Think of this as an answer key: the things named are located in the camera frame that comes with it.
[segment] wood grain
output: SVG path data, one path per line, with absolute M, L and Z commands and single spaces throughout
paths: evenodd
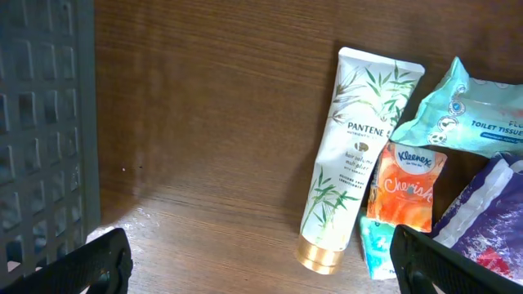
M 293 257 L 341 46 L 422 63 L 403 116 L 454 56 L 523 83 L 523 6 L 490 1 L 96 1 L 104 225 L 126 229 L 131 293 L 398 292 L 355 231 L 342 272 Z M 435 220 L 485 164 L 442 149 Z

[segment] purple package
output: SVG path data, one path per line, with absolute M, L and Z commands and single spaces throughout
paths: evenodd
M 496 153 L 434 226 L 435 241 L 523 284 L 523 160 Z

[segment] gold tube cap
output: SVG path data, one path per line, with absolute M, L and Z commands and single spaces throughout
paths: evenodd
M 297 260 L 307 269 L 314 270 L 318 274 L 336 274 L 342 266 L 343 254 L 343 251 L 317 247 L 301 235 L 297 242 Z

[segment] hair conditioner tube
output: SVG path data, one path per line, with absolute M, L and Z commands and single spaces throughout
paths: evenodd
M 298 260 L 320 274 L 339 270 L 374 164 L 425 72 L 347 47 L 338 58 L 297 249 Z

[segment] teal package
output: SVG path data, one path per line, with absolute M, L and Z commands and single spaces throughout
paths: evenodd
M 394 227 L 364 216 L 360 217 L 361 241 L 364 257 L 371 279 L 395 278 L 396 272 L 391 260 L 391 241 Z
M 523 154 L 523 85 L 470 78 L 458 57 L 416 118 L 391 140 L 438 145 L 491 158 L 497 151 Z

